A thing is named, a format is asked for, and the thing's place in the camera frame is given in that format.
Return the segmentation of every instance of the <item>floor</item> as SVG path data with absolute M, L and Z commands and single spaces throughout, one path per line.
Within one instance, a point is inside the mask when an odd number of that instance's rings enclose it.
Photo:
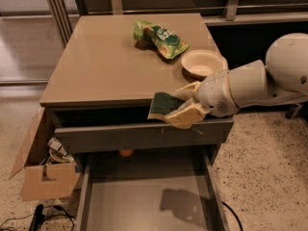
M 52 18 L 0 18 L 0 78 L 49 78 L 63 48 Z M 39 108 L 44 87 L 0 87 L 0 225 L 31 215 L 36 206 L 62 205 L 76 216 L 80 191 L 69 198 L 22 202 L 24 172 L 9 180 L 14 157 Z M 214 165 L 221 200 L 239 216 L 245 231 L 303 231 L 308 226 L 308 126 L 285 111 L 241 111 Z M 231 231 L 240 230 L 224 208 Z M 49 216 L 59 212 L 46 208 Z M 32 217 L 1 228 L 28 230 Z M 40 230 L 71 230 L 59 217 Z

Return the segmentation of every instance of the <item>cardboard box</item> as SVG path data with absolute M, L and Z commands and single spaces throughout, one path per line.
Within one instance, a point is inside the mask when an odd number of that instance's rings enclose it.
M 32 118 L 31 126 L 16 155 L 10 179 L 25 168 L 21 191 L 23 201 L 68 197 L 75 189 L 80 172 L 75 163 L 41 166 L 48 152 L 47 143 L 53 137 L 55 126 L 40 108 Z

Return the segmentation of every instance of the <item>snack bag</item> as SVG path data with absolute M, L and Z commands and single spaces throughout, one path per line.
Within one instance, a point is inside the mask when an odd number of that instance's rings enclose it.
M 135 40 L 153 41 L 166 59 L 173 59 L 190 47 L 169 30 L 145 20 L 135 21 L 133 37 Z

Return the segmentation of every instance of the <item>white bowl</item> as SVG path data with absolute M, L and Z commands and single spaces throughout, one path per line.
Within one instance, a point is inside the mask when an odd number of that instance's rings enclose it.
M 193 50 L 181 60 L 182 66 L 196 78 L 206 78 L 228 68 L 228 63 L 220 54 L 209 50 Z

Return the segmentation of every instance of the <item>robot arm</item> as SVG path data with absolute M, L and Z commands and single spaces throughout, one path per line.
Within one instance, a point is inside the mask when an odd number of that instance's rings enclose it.
M 308 35 L 289 34 L 268 50 L 266 65 L 255 61 L 207 77 L 198 89 L 200 103 L 216 117 L 249 106 L 308 101 Z

